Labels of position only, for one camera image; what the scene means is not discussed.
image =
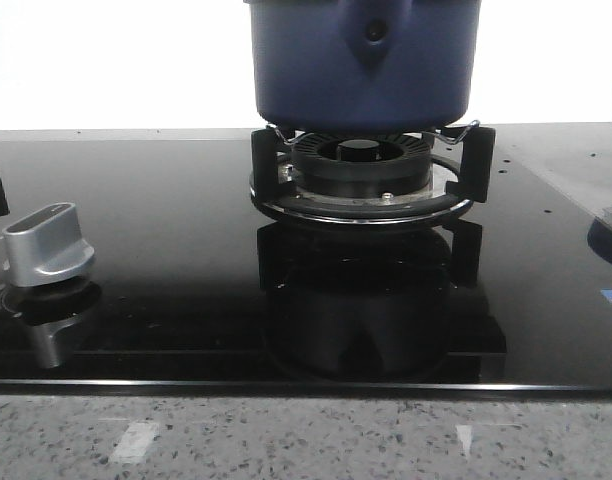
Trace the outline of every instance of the gas burner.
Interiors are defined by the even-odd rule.
[[[440,132],[463,138],[460,162],[434,155],[427,133],[307,133],[287,141],[295,132],[255,131],[253,203],[271,218],[299,224],[417,227],[459,217],[486,201],[495,131]]]

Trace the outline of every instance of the burner cap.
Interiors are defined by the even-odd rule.
[[[335,197],[404,195],[428,184],[430,150],[425,141],[408,135],[309,134],[293,146],[292,161],[300,173],[295,182]]]

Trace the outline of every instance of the granite countertop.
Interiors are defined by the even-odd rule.
[[[504,153],[612,224],[612,124],[522,129]],[[612,403],[0,396],[0,478],[612,479]]]

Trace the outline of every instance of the pot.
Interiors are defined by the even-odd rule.
[[[466,112],[480,0],[245,1],[268,122],[404,133]]]

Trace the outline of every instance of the speckled countertop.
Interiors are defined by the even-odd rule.
[[[612,404],[0,396],[0,479],[612,479]]]

